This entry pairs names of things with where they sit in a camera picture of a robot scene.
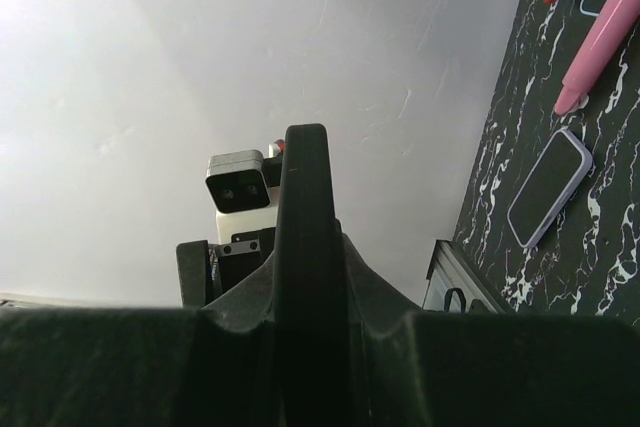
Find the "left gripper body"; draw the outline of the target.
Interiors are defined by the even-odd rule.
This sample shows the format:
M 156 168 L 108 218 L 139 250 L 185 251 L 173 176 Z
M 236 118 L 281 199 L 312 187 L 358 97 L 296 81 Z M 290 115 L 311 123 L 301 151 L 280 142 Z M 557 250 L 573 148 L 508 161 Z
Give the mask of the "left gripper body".
M 271 255 L 274 227 L 235 233 L 231 241 L 207 240 L 180 243 L 176 247 L 182 306 L 202 308 L 241 283 Z

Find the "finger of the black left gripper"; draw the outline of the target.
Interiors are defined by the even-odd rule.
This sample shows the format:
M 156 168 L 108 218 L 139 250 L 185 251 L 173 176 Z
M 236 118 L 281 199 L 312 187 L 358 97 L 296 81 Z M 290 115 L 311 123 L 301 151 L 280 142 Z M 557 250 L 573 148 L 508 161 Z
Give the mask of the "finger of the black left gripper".
M 366 327 L 395 327 L 421 308 L 364 261 L 346 233 L 341 233 L 346 267 L 349 321 Z

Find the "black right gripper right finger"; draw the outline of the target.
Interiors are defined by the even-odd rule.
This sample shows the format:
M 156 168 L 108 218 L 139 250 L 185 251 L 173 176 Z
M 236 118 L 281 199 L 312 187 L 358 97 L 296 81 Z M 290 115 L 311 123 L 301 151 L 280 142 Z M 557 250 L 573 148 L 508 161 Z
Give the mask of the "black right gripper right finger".
M 639 333 L 615 320 L 415 311 L 361 342 L 358 425 L 639 423 Z

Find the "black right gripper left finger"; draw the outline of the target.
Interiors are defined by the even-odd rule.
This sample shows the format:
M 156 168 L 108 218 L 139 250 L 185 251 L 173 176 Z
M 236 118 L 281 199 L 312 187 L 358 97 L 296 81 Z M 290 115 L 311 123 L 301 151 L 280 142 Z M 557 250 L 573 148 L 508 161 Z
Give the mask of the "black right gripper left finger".
M 5 426 L 274 426 L 266 332 L 210 310 L 10 309 Z

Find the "lilac phone case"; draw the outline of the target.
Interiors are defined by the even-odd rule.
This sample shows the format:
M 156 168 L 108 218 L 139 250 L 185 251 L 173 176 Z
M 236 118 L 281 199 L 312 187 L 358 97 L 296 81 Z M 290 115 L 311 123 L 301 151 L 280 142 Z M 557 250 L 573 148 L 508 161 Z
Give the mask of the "lilac phone case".
M 553 133 L 507 211 L 520 247 L 538 244 L 592 165 L 592 154 L 573 132 L 564 127 Z

